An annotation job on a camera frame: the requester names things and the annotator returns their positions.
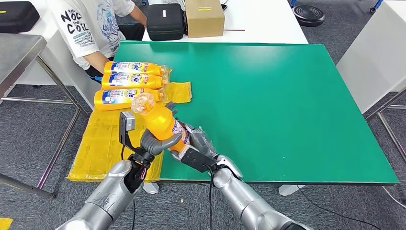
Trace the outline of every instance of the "black base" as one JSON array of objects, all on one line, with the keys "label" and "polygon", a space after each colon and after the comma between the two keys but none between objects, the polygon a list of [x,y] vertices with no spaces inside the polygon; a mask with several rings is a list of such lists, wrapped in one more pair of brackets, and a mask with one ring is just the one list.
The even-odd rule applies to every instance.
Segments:
[{"label": "black base", "polygon": [[320,26],[326,18],[320,9],[313,6],[295,6],[292,10],[298,23],[306,27]]}]

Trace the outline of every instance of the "metal table frame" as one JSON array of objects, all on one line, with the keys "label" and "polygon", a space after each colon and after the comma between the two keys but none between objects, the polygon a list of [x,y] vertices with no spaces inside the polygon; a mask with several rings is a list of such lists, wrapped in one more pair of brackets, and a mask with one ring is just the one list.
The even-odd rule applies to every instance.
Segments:
[{"label": "metal table frame", "polygon": [[365,118],[365,120],[367,122],[371,121],[371,119],[375,116],[378,115],[378,118],[380,119],[380,121],[382,122],[383,126],[385,127],[386,131],[389,133],[389,136],[391,137],[392,141],[394,142],[394,144],[396,145],[397,150],[399,150],[399,153],[401,155],[401,157],[403,158],[403,160],[406,163],[406,152],[403,149],[402,145],[400,144],[399,140],[397,139],[395,133],[393,132],[393,130],[391,129],[391,127],[389,126],[388,122],[385,119],[385,116],[382,114],[382,112],[385,109],[406,109],[406,105],[396,105],[393,104],[395,103],[401,96],[406,94],[406,87],[404,89],[402,89],[401,91],[399,91],[395,96],[393,96],[389,101],[387,101],[385,104],[383,104],[381,107],[379,107],[378,109],[376,109],[375,111],[372,112],[372,114],[370,114],[369,116],[367,116]]},{"label": "metal table frame", "polygon": [[48,166],[45,168],[44,173],[42,174],[41,178],[38,180],[38,183],[36,186],[28,185],[26,183],[23,183],[19,180],[13,179],[11,177],[8,177],[4,174],[0,173],[0,183],[8,184],[12,187],[16,187],[18,189],[24,190],[29,193],[34,193],[36,195],[45,197],[45,198],[54,198],[56,194],[54,194],[54,191],[52,192],[47,192],[43,190],[44,184],[46,180],[49,177],[49,174],[51,173],[52,168],[54,167],[63,146],[65,145],[70,132],[72,131],[72,128],[74,124],[76,123],[76,120],[79,117],[79,114],[82,113],[85,117],[89,117],[89,114],[85,111],[85,109],[82,107],[82,105],[79,104],[79,102],[76,100],[76,98],[72,95],[72,93],[66,88],[66,86],[63,84],[63,82],[60,80],[60,78],[51,70],[51,68],[48,66],[48,64],[44,61],[44,59],[41,57],[40,53],[46,46],[46,41],[43,37],[41,37],[38,42],[34,45],[34,47],[29,51],[29,53],[21,60],[21,62],[14,68],[14,70],[4,79],[3,82],[0,82],[0,96],[2,96],[5,93],[5,89],[13,85],[16,80],[21,76],[21,74],[24,72],[25,68],[28,67],[28,65],[35,59],[38,64],[45,70],[45,72],[51,77],[51,79],[56,83],[56,85],[68,96],[69,100],[50,100],[50,99],[36,99],[36,98],[23,98],[23,97],[1,97],[0,100],[2,101],[14,101],[14,102],[32,102],[32,103],[51,103],[51,104],[73,104],[76,106],[76,111],[73,115],[73,118],[68,124],[68,127],[65,131],[65,133],[62,136],[62,139],[58,143],[58,146],[52,155],[52,158],[48,164]]}]

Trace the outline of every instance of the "green tabletop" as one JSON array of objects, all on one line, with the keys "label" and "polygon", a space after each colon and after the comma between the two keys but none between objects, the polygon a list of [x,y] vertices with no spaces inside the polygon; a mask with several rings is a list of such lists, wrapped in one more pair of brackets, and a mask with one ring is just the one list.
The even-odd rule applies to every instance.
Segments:
[{"label": "green tabletop", "polygon": [[[323,45],[121,42],[116,61],[168,65],[201,126],[249,182],[395,184],[398,179]],[[161,180],[209,180],[164,153]]]}]

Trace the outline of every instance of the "yellow packaging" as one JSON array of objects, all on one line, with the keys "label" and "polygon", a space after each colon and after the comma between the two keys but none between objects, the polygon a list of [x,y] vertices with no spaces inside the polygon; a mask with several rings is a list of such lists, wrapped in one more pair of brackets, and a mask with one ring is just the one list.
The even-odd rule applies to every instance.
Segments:
[{"label": "yellow packaging", "polygon": [[163,76],[165,73],[169,74],[170,71],[166,66],[159,66],[150,62],[109,61],[104,65],[104,73],[149,73]]},{"label": "yellow packaging", "polygon": [[150,93],[141,93],[133,100],[131,109],[144,118],[145,127],[157,137],[158,140],[165,140],[174,134],[182,133],[178,143],[170,148],[181,152],[186,144],[189,144],[189,137],[186,131],[172,115],[172,111],[163,105],[154,102]]},{"label": "yellow packaging", "polygon": [[94,108],[100,111],[130,108],[133,99],[143,92],[153,95],[153,100],[156,102],[165,100],[163,90],[148,88],[99,90],[94,94]]},{"label": "yellow packaging", "polygon": [[[165,97],[168,97],[167,101],[176,103],[190,102],[192,97],[190,82],[170,82],[165,88]],[[131,110],[93,110],[75,160],[67,176],[70,181],[100,182],[105,178],[110,168],[120,160],[122,148],[118,140],[118,117],[120,111]],[[144,119],[139,114],[135,115],[135,120],[135,130],[130,131],[129,135],[134,147],[138,147],[141,136],[145,131],[145,124]],[[130,149],[125,148],[124,159],[127,159],[132,153]],[[162,156],[163,154],[159,154],[155,157],[155,160],[147,171],[145,182],[159,180]]]},{"label": "yellow packaging", "polygon": [[156,76],[148,73],[105,73],[102,89],[150,88],[160,89],[169,83],[169,75]]}]

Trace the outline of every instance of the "grey carpet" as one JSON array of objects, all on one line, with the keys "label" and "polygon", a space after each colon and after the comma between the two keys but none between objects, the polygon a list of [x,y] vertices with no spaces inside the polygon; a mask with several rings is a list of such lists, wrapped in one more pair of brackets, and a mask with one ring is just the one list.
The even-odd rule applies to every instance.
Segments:
[{"label": "grey carpet", "polygon": [[[303,28],[310,43],[326,44],[335,62],[369,18],[367,11],[374,1],[302,0],[326,13],[326,22],[318,28]],[[130,23],[126,18],[119,23]],[[56,86],[17,85],[10,96],[63,99]],[[406,98],[399,104],[406,105]],[[0,105],[0,172],[23,182],[35,184],[47,165],[74,113],[71,105],[3,102]],[[406,114],[388,110],[388,122],[406,147]],[[73,216],[98,183],[70,182],[65,177],[72,165],[87,120],[80,116],[45,188],[56,189],[58,197],[46,200],[17,189],[0,185],[0,217],[14,219],[11,230],[54,229]],[[398,199],[406,202],[406,165],[380,121],[370,122],[381,148],[402,185],[389,187]],[[288,197],[278,194],[276,185],[253,185],[254,189],[277,210],[315,230],[372,230],[374,228],[325,212],[310,204],[301,193]],[[160,184],[159,193],[141,192],[137,197],[135,229],[209,229],[207,185]],[[383,230],[406,229],[406,210],[390,199],[381,187],[374,186],[306,186],[303,189],[315,203],[344,215],[359,218]],[[133,206],[119,217],[113,230],[131,228]],[[238,218],[216,190],[213,194],[214,229],[244,229]]]}]

